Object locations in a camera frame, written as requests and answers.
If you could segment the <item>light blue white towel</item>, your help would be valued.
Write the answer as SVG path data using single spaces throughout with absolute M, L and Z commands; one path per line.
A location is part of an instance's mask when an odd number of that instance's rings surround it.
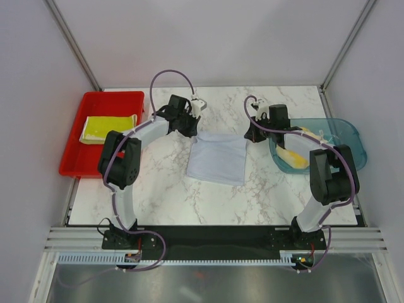
M 192 144 L 186 175 L 193 179 L 242 186 L 246 139 L 237 134 L 200 132 Z

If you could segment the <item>yellow patterned towel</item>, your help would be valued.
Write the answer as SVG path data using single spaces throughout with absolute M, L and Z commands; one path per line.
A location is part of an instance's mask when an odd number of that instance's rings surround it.
M 79 141 L 86 145 L 102 145 L 110 131 L 125 132 L 136 126 L 138 116 L 88 116 Z

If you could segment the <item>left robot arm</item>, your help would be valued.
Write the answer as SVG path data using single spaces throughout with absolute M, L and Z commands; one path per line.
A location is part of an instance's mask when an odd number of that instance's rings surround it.
M 130 130 L 109 131 L 98 162 L 104 186 L 110 190 L 112 199 L 111 222 L 119 227 L 116 241 L 125 249 L 133 248 L 138 233 L 131 229 L 137 218 L 133 209 L 133 184 L 140 174 L 141 153 L 154 141 L 172 133 L 192 138 L 197 135 L 201 113 L 207 103 L 193 97 L 188 100 L 171 95 L 167 105 Z

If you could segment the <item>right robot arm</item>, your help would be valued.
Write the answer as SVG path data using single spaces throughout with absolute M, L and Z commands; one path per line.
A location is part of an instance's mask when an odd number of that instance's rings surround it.
M 324 221 L 337 208 L 352 203 L 360 186 L 352 151 L 347 145 L 333 145 L 320 134 L 302 126 L 293 126 L 285 104 L 251 104 L 256 111 L 250 120 L 245 138 L 259 143 L 270 139 L 283 151 L 292 152 L 307 161 L 311 198 L 292 220 L 288 240 L 296 249 L 311 242 L 311 233 L 320 230 Z

